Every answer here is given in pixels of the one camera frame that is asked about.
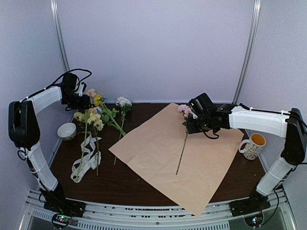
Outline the pink wrapping paper sheet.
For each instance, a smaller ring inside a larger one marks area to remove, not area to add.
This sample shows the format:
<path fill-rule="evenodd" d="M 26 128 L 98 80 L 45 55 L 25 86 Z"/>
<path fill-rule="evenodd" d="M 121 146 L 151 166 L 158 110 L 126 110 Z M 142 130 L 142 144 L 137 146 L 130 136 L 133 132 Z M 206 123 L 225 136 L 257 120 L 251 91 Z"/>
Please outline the pink wrapping paper sheet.
<path fill-rule="evenodd" d="M 110 151 L 147 183 L 200 216 L 226 176 L 243 133 L 222 129 L 218 139 L 187 134 L 171 103 L 130 131 Z"/>

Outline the white printed ribbon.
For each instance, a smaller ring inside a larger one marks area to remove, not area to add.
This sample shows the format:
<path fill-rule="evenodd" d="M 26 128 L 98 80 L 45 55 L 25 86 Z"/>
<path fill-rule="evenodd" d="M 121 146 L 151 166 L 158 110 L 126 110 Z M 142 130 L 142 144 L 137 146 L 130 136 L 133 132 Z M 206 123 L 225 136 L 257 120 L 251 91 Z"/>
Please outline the white printed ribbon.
<path fill-rule="evenodd" d="M 100 139 L 87 132 L 87 138 L 80 144 L 81 150 L 84 150 L 83 158 L 76 160 L 71 168 L 71 179 L 75 183 L 79 183 L 89 169 L 95 170 L 100 165 L 101 151 L 96 144 Z"/>

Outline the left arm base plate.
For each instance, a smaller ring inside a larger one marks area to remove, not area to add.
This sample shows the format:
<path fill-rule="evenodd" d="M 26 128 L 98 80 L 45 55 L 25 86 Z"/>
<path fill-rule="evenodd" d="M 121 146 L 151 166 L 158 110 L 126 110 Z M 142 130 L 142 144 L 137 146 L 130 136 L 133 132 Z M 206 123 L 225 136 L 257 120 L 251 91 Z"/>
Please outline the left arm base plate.
<path fill-rule="evenodd" d="M 51 223 L 55 228 L 63 229 L 70 225 L 73 217 L 82 218 L 86 204 L 80 201 L 67 200 L 66 203 L 46 201 L 44 209 L 53 211 Z"/>

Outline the front aluminium rail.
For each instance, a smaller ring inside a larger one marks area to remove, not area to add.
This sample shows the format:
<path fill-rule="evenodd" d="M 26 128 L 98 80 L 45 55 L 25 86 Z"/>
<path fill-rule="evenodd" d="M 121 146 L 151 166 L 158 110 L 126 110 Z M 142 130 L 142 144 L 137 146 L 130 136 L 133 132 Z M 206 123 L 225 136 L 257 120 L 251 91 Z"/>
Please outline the front aluminium rail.
<path fill-rule="evenodd" d="M 270 207 L 233 216 L 228 201 L 210 203 L 200 217 L 179 206 L 123 206 L 86 202 L 83 217 L 63 223 L 66 230 L 253 230 L 252 221 L 265 222 L 262 230 L 296 230 L 284 190 L 269 195 Z"/>

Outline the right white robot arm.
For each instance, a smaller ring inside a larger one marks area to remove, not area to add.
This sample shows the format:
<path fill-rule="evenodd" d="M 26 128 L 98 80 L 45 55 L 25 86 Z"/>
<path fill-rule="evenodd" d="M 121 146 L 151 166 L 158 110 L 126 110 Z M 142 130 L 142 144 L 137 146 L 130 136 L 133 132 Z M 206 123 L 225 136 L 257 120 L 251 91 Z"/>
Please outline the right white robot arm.
<path fill-rule="evenodd" d="M 249 211 L 257 211 L 265 198 L 282 183 L 292 169 L 303 164 L 307 150 L 307 125 L 300 110 L 269 111 L 240 104 L 217 105 L 206 93 L 189 101 L 192 115 L 187 118 L 189 134 L 213 132 L 211 139 L 218 139 L 221 129 L 248 129 L 285 139 L 280 157 L 260 179 L 253 193 L 246 200 Z"/>

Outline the right aluminium frame post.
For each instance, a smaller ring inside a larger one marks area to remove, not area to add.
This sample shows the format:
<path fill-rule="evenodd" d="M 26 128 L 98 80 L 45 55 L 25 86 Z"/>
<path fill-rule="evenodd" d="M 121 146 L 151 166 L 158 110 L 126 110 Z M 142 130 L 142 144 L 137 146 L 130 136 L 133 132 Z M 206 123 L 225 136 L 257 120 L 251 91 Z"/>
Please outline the right aluminium frame post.
<path fill-rule="evenodd" d="M 251 61 L 252 51 L 253 51 L 256 37 L 257 37 L 259 21 L 260 21 L 260 14 L 261 14 L 261 0 L 254 0 L 246 51 L 245 51 L 243 64 L 242 64 L 242 68 L 240 71 L 240 75 L 239 75 L 239 79 L 238 79 L 238 83 L 236 87 L 236 92 L 235 92 L 235 95 L 232 101 L 233 104 L 238 103 L 239 97 L 243 90 L 244 82 L 245 82 L 245 79 L 248 73 L 249 64 Z"/>

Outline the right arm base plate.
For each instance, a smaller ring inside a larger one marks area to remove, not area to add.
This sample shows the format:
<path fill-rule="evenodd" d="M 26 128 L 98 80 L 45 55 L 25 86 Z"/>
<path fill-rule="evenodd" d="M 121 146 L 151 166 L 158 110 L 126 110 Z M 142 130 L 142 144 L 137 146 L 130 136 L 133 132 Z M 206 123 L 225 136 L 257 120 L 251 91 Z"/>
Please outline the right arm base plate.
<path fill-rule="evenodd" d="M 230 202 L 229 207 L 233 217 L 241 216 L 249 227 L 257 228 L 264 222 L 263 211 L 271 205 L 269 201 L 260 202 L 253 198 L 246 198 Z"/>

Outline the pink rose stem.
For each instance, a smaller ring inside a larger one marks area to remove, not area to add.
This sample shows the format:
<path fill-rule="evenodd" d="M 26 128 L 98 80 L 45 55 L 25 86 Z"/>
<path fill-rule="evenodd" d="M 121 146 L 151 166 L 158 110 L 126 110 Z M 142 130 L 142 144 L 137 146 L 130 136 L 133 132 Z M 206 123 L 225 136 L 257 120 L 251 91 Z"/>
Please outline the pink rose stem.
<path fill-rule="evenodd" d="M 185 150 L 185 145 L 186 145 L 186 141 L 187 141 L 187 137 L 188 137 L 188 130 L 187 130 L 187 122 L 186 119 L 189 117 L 189 114 L 192 112 L 191 108 L 186 105 L 186 104 L 182 104 L 178 107 L 177 109 L 178 113 L 180 113 L 185 121 L 183 123 L 183 125 L 185 126 L 185 134 L 184 134 L 184 140 L 183 140 L 183 145 L 182 145 L 182 150 L 180 153 L 180 157 L 179 157 L 179 161 L 178 161 L 178 165 L 177 165 L 177 170 L 176 170 L 176 175 L 178 175 L 179 169 L 180 169 L 180 165 L 181 165 L 181 161 L 182 161 L 182 157 L 183 157 L 183 153 Z"/>

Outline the white rose stem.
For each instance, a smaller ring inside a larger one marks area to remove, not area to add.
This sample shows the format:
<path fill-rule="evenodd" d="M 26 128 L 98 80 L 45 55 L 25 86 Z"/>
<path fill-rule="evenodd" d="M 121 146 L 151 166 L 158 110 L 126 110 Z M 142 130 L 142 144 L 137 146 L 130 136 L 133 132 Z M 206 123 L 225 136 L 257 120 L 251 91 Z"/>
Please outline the white rose stem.
<path fill-rule="evenodd" d="M 132 110 L 132 102 L 128 98 L 120 96 L 116 99 L 115 104 L 116 106 L 120 108 L 120 111 L 121 111 L 121 126 L 120 126 L 121 132 L 119 135 L 119 140 L 120 140 L 123 136 L 125 136 L 125 134 L 122 133 L 123 127 L 124 127 L 127 112 L 130 112 Z"/>

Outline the aluminium frame post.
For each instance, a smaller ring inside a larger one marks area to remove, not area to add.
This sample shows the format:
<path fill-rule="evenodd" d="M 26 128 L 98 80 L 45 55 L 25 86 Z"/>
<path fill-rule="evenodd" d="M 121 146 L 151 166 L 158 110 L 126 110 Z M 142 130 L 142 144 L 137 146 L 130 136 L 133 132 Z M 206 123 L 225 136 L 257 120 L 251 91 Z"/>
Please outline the aluminium frame post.
<path fill-rule="evenodd" d="M 55 30 L 56 30 L 56 36 L 57 36 L 57 40 L 58 40 L 62 65 L 63 65 L 64 71 L 68 71 L 68 70 L 70 70 L 70 67 L 69 67 L 67 52 L 66 52 L 66 49 L 65 49 L 64 38 L 63 38 L 63 34 L 62 34 L 62 29 L 61 29 L 59 9 L 58 9 L 58 1 L 57 0 L 50 0 L 50 6 L 51 6 L 51 14 L 52 14 L 52 18 L 53 18 L 53 22 L 54 22 L 54 26 L 55 26 Z"/>
<path fill-rule="evenodd" d="M 243 64 L 242 64 L 242 68 L 240 71 L 240 75 L 239 75 L 239 79 L 238 79 L 238 83 L 236 87 L 236 92 L 235 92 L 235 95 L 232 101 L 233 104 L 238 103 L 239 97 L 243 90 L 244 82 L 245 82 L 245 79 L 248 73 L 249 64 L 251 61 L 252 51 L 253 51 L 256 37 L 257 37 L 259 21 L 260 21 L 260 14 L 261 14 L 261 0 L 254 0 L 246 51 L 245 51 Z"/>

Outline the white patterned mug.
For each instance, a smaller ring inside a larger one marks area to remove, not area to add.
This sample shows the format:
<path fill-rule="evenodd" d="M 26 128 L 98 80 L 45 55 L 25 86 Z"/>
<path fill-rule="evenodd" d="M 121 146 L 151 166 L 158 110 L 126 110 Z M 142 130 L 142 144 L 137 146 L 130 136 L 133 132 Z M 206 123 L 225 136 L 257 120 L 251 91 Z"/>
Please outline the white patterned mug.
<path fill-rule="evenodd" d="M 238 152 L 243 156 L 252 161 L 255 160 L 261 149 L 265 146 L 266 139 L 259 133 L 253 133 L 249 139 L 244 139 L 240 142 Z"/>

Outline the pale yellow flower stem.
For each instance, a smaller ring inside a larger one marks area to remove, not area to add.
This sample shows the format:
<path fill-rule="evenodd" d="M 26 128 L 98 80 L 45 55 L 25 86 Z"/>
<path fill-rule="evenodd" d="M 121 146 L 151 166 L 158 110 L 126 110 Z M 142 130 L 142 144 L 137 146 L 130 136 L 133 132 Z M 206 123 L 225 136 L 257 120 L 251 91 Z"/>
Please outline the pale yellow flower stem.
<path fill-rule="evenodd" d="M 85 110 L 84 113 L 76 112 L 74 114 L 74 119 L 76 119 L 80 126 L 84 128 L 84 137 L 83 141 L 87 138 L 87 132 L 91 132 L 93 137 L 98 138 L 98 132 L 101 131 L 104 127 L 104 124 L 101 120 L 101 115 L 97 113 L 97 111 L 93 108 Z M 99 141 L 96 143 L 97 148 L 99 150 Z M 84 150 L 81 150 L 81 157 L 83 158 Z"/>

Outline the left aluminium frame post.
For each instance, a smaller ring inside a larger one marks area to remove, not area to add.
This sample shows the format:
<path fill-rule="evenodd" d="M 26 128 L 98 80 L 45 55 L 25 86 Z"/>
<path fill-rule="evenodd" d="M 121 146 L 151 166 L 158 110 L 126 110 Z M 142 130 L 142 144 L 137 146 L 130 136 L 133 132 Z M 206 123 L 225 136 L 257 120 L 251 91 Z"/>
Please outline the left aluminium frame post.
<path fill-rule="evenodd" d="M 59 9 L 58 9 L 58 1 L 57 0 L 50 0 L 50 6 L 51 6 L 51 14 L 52 14 L 52 18 L 53 18 L 53 22 L 54 22 L 54 26 L 55 26 L 55 30 L 56 30 L 56 36 L 57 36 L 57 40 L 58 40 L 62 65 L 63 65 L 64 71 L 68 71 L 68 70 L 70 70 L 70 67 L 69 67 L 67 52 L 66 52 L 66 49 L 65 49 L 64 38 L 63 38 L 63 34 L 62 34 L 62 29 L 61 29 Z"/>

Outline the left white patterned bowl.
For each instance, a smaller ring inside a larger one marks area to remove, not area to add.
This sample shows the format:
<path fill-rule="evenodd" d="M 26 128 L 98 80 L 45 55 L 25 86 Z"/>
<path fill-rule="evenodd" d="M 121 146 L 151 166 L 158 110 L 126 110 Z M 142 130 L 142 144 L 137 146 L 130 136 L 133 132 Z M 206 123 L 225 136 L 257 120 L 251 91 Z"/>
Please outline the left white patterned bowl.
<path fill-rule="evenodd" d="M 57 135 L 64 141 L 71 141 L 76 136 L 76 125 L 74 123 L 65 123 L 57 130 Z"/>

